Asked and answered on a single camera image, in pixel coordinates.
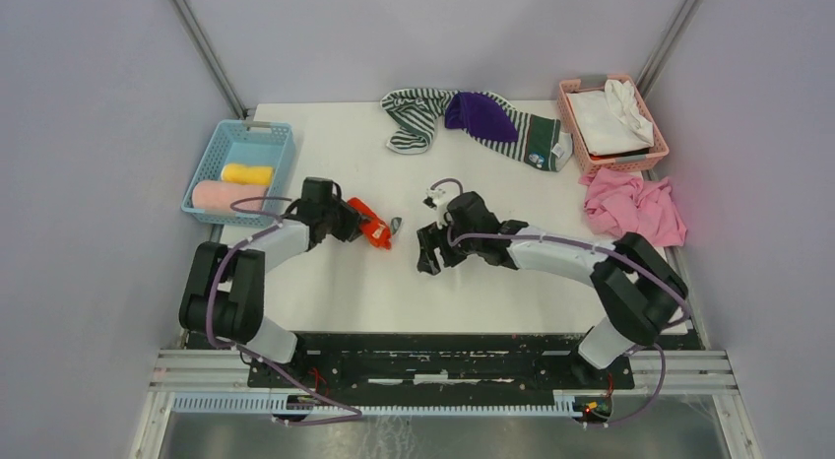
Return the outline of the orange towel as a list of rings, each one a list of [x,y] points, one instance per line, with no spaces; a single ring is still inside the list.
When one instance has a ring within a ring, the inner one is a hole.
[[[386,222],[356,197],[349,199],[348,204],[360,213],[359,229],[370,245],[378,249],[391,250],[394,235],[402,226],[402,218],[395,217]]]

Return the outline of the yellow towel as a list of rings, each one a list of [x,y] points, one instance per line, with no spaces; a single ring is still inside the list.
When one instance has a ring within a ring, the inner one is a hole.
[[[269,186],[274,177],[274,169],[266,165],[226,164],[221,172],[221,181],[241,185]]]

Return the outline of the light pink towel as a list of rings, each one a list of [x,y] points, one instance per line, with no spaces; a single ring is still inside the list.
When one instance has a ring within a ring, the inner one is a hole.
[[[268,190],[269,187],[265,185],[203,180],[192,190],[192,207],[210,214],[233,214],[231,205],[235,201],[248,199],[246,202],[237,203],[236,207],[246,211],[258,211],[262,208],[263,201],[254,200],[254,197],[263,197]]]

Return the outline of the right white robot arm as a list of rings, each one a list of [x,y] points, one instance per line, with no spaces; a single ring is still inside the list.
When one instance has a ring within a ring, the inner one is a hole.
[[[571,380],[582,388],[597,386],[617,358],[653,345],[686,318],[687,285],[639,233],[594,243],[523,221],[500,221],[474,191],[451,196],[430,188],[423,203],[436,220],[417,231],[420,272],[437,275],[478,256],[490,266],[548,273],[595,291],[606,315],[568,363]]]

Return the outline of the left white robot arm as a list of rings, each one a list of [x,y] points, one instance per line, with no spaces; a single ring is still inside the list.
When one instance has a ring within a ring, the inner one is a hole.
[[[304,180],[300,197],[283,213],[256,214],[268,218],[266,228],[233,245],[205,241],[198,246],[178,321],[218,349],[236,348],[257,361],[272,361],[274,376],[295,387],[307,379],[310,362],[297,352],[297,335],[266,317],[266,275],[328,236],[356,240],[370,218],[342,198],[338,183],[318,177]]]

